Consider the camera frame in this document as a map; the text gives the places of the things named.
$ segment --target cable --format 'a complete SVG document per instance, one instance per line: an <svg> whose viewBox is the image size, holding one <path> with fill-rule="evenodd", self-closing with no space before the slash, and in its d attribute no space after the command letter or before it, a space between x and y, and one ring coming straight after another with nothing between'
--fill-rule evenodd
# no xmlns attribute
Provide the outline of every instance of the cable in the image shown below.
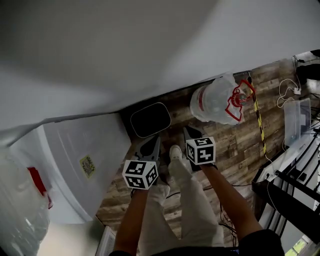
<svg viewBox="0 0 320 256"><path fill-rule="evenodd" d="M231 223L231 227L228 226L228 225L223 221L222 216L221 216L221 213L223 213L224 218L225 218L228 222ZM221 202L220 202L220 220L221 220L221 222L223 223L222 226L224 226L224 227L226 227L227 229L230 230L230 234L231 234L231 236L232 236L232 246L235 247L236 244L237 244L237 237L234 235L234 233L237 234L237 232L236 232L236 230L233 228L233 223L231 222L231 220L229 220L229 219L226 217L225 213L223 212Z"/></svg>
<svg viewBox="0 0 320 256"><path fill-rule="evenodd" d="M233 186L233 187L246 187L246 186L249 186L249 185L252 185L252 183L249 183L249 184L246 184L246 185L231 185L231 186ZM213 187L211 186L211 187L208 187L208 188L204 188L203 191L212 190L212 189L213 189ZM177 194L180 194L180 193L181 192L175 192L175 193L173 193L171 195L168 195L165 199L168 199L168 198L173 197L174 195L177 195Z"/></svg>
<svg viewBox="0 0 320 256"><path fill-rule="evenodd" d="M297 75L297 65L296 65L296 63L294 64L294 73L295 73L296 79L297 79L298 82L299 82L300 91L301 91L301 83L300 83L299 77L298 77L298 75Z"/></svg>
<svg viewBox="0 0 320 256"><path fill-rule="evenodd" d="M274 170L274 162L272 162L272 161L267 157L267 155L266 155L266 154L265 154L264 156L265 156L265 158L266 158L268 161L270 161L270 162L271 162L271 164L272 164L273 174L275 174L275 170Z"/></svg>
<svg viewBox="0 0 320 256"><path fill-rule="evenodd" d="M313 62L313 61L320 60L320 58L314 58L314 59L310 59L310 60L304 60L304 59L296 59L296 60L300 63L307 63L307 62Z"/></svg>
<svg viewBox="0 0 320 256"><path fill-rule="evenodd" d="M273 202L272 199L271 199L271 196L270 196L270 193L269 193L269 190L268 190L269 183L270 183L270 182L268 182L268 185L266 185L266 191L268 192L268 195L269 195L269 198L270 198L270 200L271 200L271 203L273 204L273 208L280 214L280 212L278 211L278 209L276 208L274 202Z"/></svg>
<svg viewBox="0 0 320 256"><path fill-rule="evenodd" d="M282 144L281 144L282 149L283 149L284 152L287 151L287 147L284 147L285 139L286 139L286 138L283 139Z"/></svg>
<svg viewBox="0 0 320 256"><path fill-rule="evenodd" d="M285 98L288 90L291 90L291 91L294 92L294 89L292 89L291 87L288 87L288 88L285 90L284 95L281 95L281 93L280 93L281 84L282 84L284 81L287 81L287 80L290 80L292 83L294 83L294 85L298 88L298 91L301 90L301 85L300 85L300 88L299 88L299 86L298 86L293 80L291 80L291 79L289 79L289 78L282 80L282 81L280 82L280 84L279 84L279 98L278 98L277 101L276 101L276 105L277 105L278 108L282 108L287 101L294 101L294 100L295 100L295 99L292 98L292 97ZM279 102L280 99L284 100L284 102L283 102L283 104L282 104L281 106L279 106L279 104L278 104L278 102Z"/></svg>

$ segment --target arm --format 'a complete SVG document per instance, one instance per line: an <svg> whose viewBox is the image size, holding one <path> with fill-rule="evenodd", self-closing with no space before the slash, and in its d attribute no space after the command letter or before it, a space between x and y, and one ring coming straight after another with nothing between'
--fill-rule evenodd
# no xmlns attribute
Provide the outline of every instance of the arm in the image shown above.
<svg viewBox="0 0 320 256"><path fill-rule="evenodd" d="M136 190L115 236L114 251L137 254L148 190Z"/></svg>
<svg viewBox="0 0 320 256"><path fill-rule="evenodd" d="M234 224L239 240L253 232L263 229L248 206L247 201L215 167L201 165L201 169Z"/></svg>

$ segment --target white pants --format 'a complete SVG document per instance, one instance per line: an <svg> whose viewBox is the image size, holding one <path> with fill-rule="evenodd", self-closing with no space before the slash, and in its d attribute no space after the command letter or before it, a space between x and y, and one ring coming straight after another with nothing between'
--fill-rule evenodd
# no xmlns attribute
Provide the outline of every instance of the white pants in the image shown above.
<svg viewBox="0 0 320 256"><path fill-rule="evenodd" d="M138 245L140 254L150 256L179 247L224 247L223 229L202 185L192 176L188 160L173 160L168 170L181 192L181 239L165 220L163 205L170 187L159 180L149 190Z"/></svg>

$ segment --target yellow and black tape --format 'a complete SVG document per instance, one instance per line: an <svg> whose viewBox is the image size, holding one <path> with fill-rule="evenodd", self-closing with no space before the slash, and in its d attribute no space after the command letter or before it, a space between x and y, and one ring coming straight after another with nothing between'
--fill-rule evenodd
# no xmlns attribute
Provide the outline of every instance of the yellow and black tape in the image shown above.
<svg viewBox="0 0 320 256"><path fill-rule="evenodd" d="M252 83L252 79L249 73L249 77L248 77L248 82L251 84L252 87L254 87L254 84ZM262 140L262 146L263 146L263 154L265 156L267 156L267 147L266 147L266 141L265 141L265 133L264 133L264 127L262 125L262 119L261 119L261 114L259 111L259 105L258 105L258 101L257 101L257 97L254 91L252 91L250 89L251 93L252 93L252 98L253 98L253 103L254 103L254 111L256 113L256 118L258 119L258 124L259 124L259 128L260 128L260 133L261 133L261 140Z"/></svg>

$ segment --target wooden floor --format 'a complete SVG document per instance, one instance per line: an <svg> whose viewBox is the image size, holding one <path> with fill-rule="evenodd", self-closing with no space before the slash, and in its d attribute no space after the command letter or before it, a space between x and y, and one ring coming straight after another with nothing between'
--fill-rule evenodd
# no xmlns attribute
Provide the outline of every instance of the wooden floor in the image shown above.
<svg viewBox="0 0 320 256"><path fill-rule="evenodd" d="M291 60L282 60L267 64L253 69L251 72L256 97L262 117L264 128L267 156L273 157L282 148L284 140L284 111L276 105L279 97L278 87L280 81L289 78L296 81L295 71ZM236 82L248 78L248 73L235 75ZM281 93L285 92L287 86L283 83ZM215 122L200 122L194 118L190 112L189 104L193 92L199 85L187 87L185 89L171 92L135 106L137 109L151 102L162 102L166 105L171 116L171 126L160 132L162 140L160 171L167 169L168 152L173 144L181 145L184 150L183 126L193 125L201 127L216 141L216 165L226 179L233 185L249 184L255 176L258 168L266 162L263 154L260 129L257 116L254 111L254 104L250 101L243 109L244 120L238 125L222 125ZM135 108L134 106L124 109L121 112L124 123L126 124L128 134L132 141L132 146L126 155L130 159L134 148L141 139L138 139L128 124L128 116ZM127 188L121 172L121 166L113 180L108 193L105 195L97 217L105 225L109 225L114 231L117 231L119 224L130 202L130 190ZM203 188L210 186L208 180L202 172L194 174ZM178 190L172 180L170 182L171 192ZM236 188L252 205L253 192L251 186ZM205 191L210 201L216 217L220 220L220 205L216 193L213 189ZM165 219L177 235L181 236L181 206L180 195L174 195L168 198L164 205ZM224 240L226 246L232 246L230 232L225 228Z"/></svg>

